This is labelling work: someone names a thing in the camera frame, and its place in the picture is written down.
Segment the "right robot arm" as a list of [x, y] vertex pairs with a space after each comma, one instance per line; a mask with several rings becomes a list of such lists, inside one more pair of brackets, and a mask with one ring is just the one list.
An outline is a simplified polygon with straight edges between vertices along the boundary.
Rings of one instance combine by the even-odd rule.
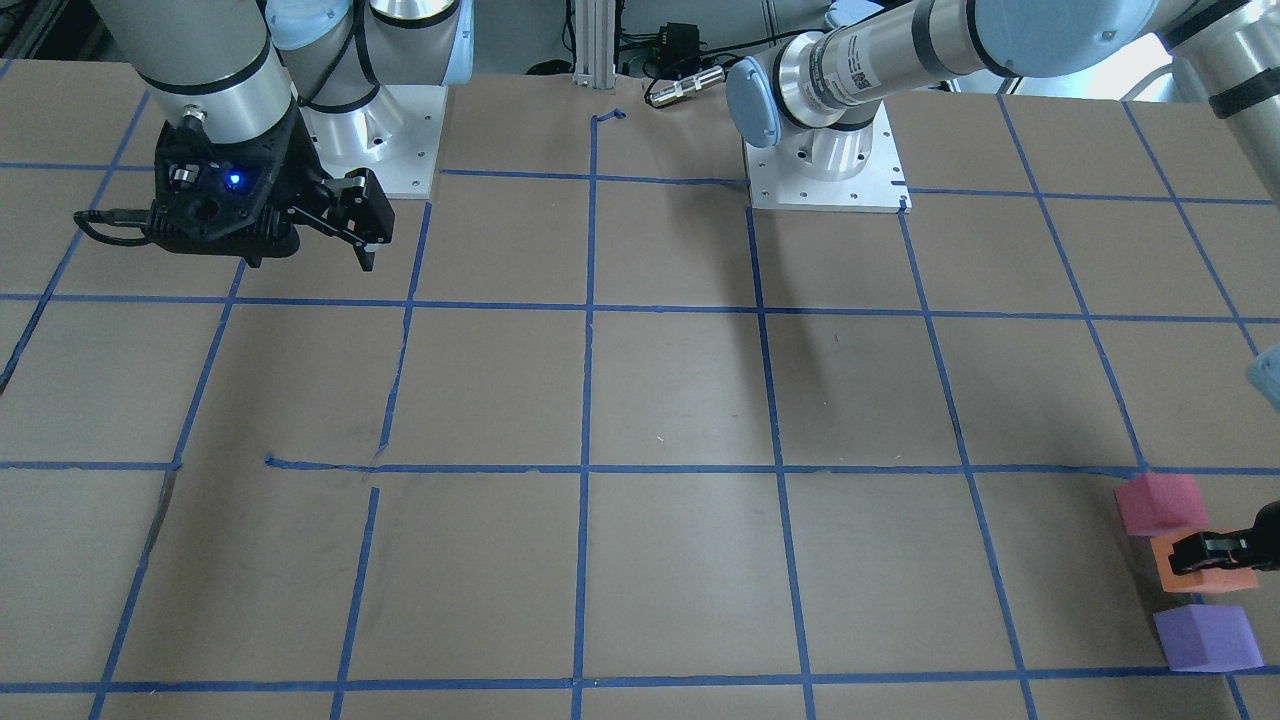
[[349, 245], [364, 272], [393, 240], [393, 165], [428, 161], [398, 87], [474, 73], [471, 1], [96, 1], [165, 122], [145, 209], [83, 210], [116, 247], [239, 258], [300, 250], [300, 227]]

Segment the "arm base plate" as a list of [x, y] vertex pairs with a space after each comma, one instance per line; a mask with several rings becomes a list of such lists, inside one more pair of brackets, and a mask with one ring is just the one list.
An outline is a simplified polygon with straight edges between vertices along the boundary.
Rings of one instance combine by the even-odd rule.
[[388, 197], [429, 199], [448, 97], [443, 86], [393, 85], [364, 108], [302, 117], [330, 176], [367, 168]]
[[804, 129], [782, 119], [769, 147], [742, 142], [751, 206], [785, 211], [913, 209], [888, 110], [876, 101]]

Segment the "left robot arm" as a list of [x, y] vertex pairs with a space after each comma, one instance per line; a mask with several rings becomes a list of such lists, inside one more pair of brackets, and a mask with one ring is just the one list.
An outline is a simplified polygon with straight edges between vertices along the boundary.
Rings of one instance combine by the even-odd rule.
[[[978, 457], [979, 434], [965, 425], [963, 400], [979, 389], [995, 392], [996, 375], [965, 375], [957, 359], [945, 355], [945, 331], [975, 328], [986, 318], [974, 311], [940, 313], [928, 302], [919, 250], [940, 237], [956, 251], [997, 249], [993, 234], [982, 234], [986, 222], [961, 210], [937, 211], [940, 225], [925, 225], [932, 209], [913, 210], [910, 193], [895, 164], [896, 137], [884, 100], [933, 81], [950, 81], [978, 70], [1012, 77], [1057, 77], [1082, 70], [1112, 56], [1123, 45], [1155, 35], [1176, 63], [1189, 67], [1206, 92], [1206, 109], [1221, 120], [1242, 155], [1270, 193], [1277, 192], [1277, 4], [1275, 1], [910, 1], [826, 32], [795, 35], [778, 47], [733, 61], [727, 73], [730, 115], [742, 137], [749, 164], [753, 206], [758, 210], [818, 209], [847, 211], [869, 202], [895, 224], [904, 243], [916, 291], [909, 313], [918, 336], [929, 348], [937, 374], [933, 397], [945, 404], [954, 434], [954, 461], [947, 473], [969, 479], [986, 469]], [[1202, 245], [1196, 218], [1213, 213], [1207, 236], [1235, 238], [1257, 234], [1248, 220], [1242, 228], [1228, 219], [1242, 217], [1247, 199], [1189, 197], [1180, 193], [1149, 145], [1135, 155], [1148, 181], [1160, 182], [1161, 195], [1074, 192], [1065, 188], [1068, 164], [1089, 138], [1082, 131], [1065, 149], [1029, 152], [1011, 115], [1004, 128], [1027, 178], [1024, 190], [942, 190], [946, 199], [965, 199], [978, 209], [1012, 210], [1012, 218], [992, 222], [1015, 240], [1034, 240], [1053, 252], [1060, 272], [1051, 290], [1068, 291], [1070, 313], [1012, 314], [1016, 328], [1034, 323], [1071, 332], [1073, 347], [1091, 342], [1097, 356], [1096, 377], [1108, 387], [1115, 410], [1105, 429], [1126, 433], [1134, 468], [1117, 489], [1123, 520], [1134, 509], [1161, 514], [1158, 501], [1172, 479], [1170, 468], [1155, 468], [1140, 445], [1140, 410], [1125, 396], [1126, 372], [1115, 366], [1102, 329], [1119, 315], [1092, 310], [1064, 240], [1075, 227], [1093, 224], [1114, 208], [1121, 217], [1164, 208], [1178, 215], [1188, 240]]]

